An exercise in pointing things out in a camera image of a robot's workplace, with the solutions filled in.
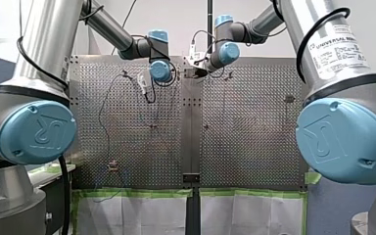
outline metal post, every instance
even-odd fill
[[[208,19],[207,19],[207,24],[208,24],[208,32],[212,35],[212,0],[208,1]],[[212,53],[212,37],[211,35],[208,36],[208,53]]]

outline label sticker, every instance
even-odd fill
[[[345,68],[369,68],[348,25],[334,25],[335,34],[310,40],[309,52],[321,79],[334,77]]]

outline green tape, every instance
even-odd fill
[[[200,189],[202,197],[232,197],[235,195],[282,198],[282,199],[301,199],[305,196],[303,192],[272,191],[259,189]]]
[[[303,193],[303,208],[302,208],[302,235],[306,235],[306,220],[307,220],[307,192]]]
[[[305,174],[305,184],[317,184],[319,183],[322,175],[317,172],[307,172]]]
[[[72,229],[73,235],[77,235],[78,206],[83,198],[149,198],[149,199],[171,199],[192,197],[192,189],[183,190],[143,190],[143,189],[119,189],[104,188],[98,190],[73,190],[72,191]]]
[[[107,188],[98,190],[75,190],[73,194],[79,198],[150,198],[150,199],[169,199],[169,198],[189,198],[192,197],[191,189],[184,190],[142,190],[142,189],[119,189]]]

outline white cloth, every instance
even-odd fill
[[[185,235],[186,197],[82,198],[78,235]]]
[[[202,235],[304,235],[306,200],[245,195],[201,197]]]

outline robotic arm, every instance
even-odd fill
[[[191,45],[189,63],[207,73],[223,68],[238,59],[236,42],[264,43],[284,20],[309,89],[296,129],[304,159],[333,181],[376,184],[376,72],[346,21],[349,14],[330,0],[279,0],[250,23],[220,16],[215,51],[199,61]]]
[[[123,59],[149,58],[152,79],[170,80],[165,31],[135,39],[95,1],[34,1],[19,41],[23,57],[13,78],[0,84],[0,167],[49,163],[71,144],[76,124],[65,91],[80,15]]]

